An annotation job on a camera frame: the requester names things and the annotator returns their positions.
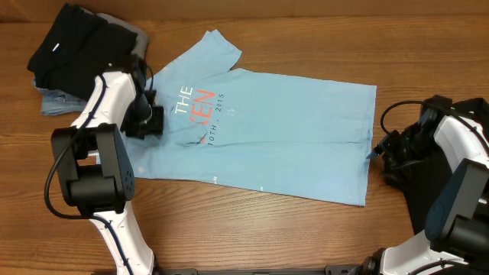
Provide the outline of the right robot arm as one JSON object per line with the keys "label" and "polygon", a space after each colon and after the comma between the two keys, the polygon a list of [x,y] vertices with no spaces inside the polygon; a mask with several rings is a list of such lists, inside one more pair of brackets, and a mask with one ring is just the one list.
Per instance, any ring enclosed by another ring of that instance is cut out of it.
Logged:
{"label": "right robot arm", "polygon": [[387,183],[427,206],[424,228],[381,248],[352,274],[488,272],[488,103],[420,101],[419,119],[387,131],[369,158],[381,157]]}

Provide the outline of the light blue printed t-shirt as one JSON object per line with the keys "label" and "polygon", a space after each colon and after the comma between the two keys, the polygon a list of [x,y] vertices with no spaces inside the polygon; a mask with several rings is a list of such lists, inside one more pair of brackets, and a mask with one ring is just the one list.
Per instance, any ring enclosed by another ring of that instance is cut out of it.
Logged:
{"label": "light blue printed t-shirt", "polygon": [[150,81],[161,137],[125,137],[136,177],[363,206],[376,87],[239,69],[208,31]]}

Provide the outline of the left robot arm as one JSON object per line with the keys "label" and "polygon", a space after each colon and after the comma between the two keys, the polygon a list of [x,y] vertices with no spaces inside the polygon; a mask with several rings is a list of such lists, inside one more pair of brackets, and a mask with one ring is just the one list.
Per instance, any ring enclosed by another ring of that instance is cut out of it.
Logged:
{"label": "left robot arm", "polygon": [[136,55],[109,63],[79,117],[51,135],[55,161],[44,186],[46,207],[56,217],[93,223],[116,274],[160,272],[134,215],[135,174],[123,141],[163,133],[153,76]]}

